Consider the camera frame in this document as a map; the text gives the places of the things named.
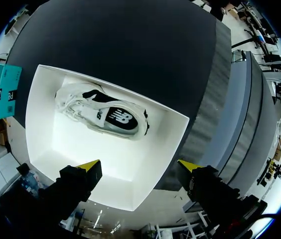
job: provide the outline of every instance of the white floor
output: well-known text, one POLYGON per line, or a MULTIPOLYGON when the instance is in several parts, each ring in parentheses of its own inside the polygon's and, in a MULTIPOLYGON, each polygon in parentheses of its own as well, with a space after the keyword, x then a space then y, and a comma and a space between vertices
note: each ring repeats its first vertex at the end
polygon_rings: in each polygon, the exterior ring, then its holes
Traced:
MULTIPOLYGON (((197 0, 194 4, 201 5, 202 1, 197 0)), ((210 7, 205 6, 204 9, 209 11, 210 7)), ((231 29, 232 44, 250 38, 248 33, 244 31, 244 29, 248 29, 248 27, 242 21, 234 19, 230 14, 224 16, 223 23, 231 29)), ((10 38, 9 36, 0 37, 0 53, 4 51, 9 52, 11 48, 10 38)), ((262 51, 260 49, 255 49, 254 43, 244 44, 237 49, 251 51, 256 54, 255 58, 259 62, 262 61, 262 56, 258 55, 262 54, 262 51)), ((19 163, 27 162, 29 164, 25 129, 12 117, 8 118, 7 121, 10 123, 10 127, 8 127, 7 131, 13 155, 19 163)), ((43 174, 40 174, 40 172, 38 173, 44 184, 50 185, 52 183, 52 181, 43 174)), ((113 228, 115 225, 120 224, 122 229, 138 230, 148 224, 174 226, 184 224, 187 220, 190 222, 197 219, 198 216, 195 213, 185 215, 182 211, 182 207, 188 201, 189 198, 184 189, 181 189, 179 192, 152 190, 149 196, 134 212, 109 208, 90 201, 86 203, 81 202, 79 207, 85 208, 84 218, 92 222, 95 222, 98 215, 101 215, 98 224, 113 228)))

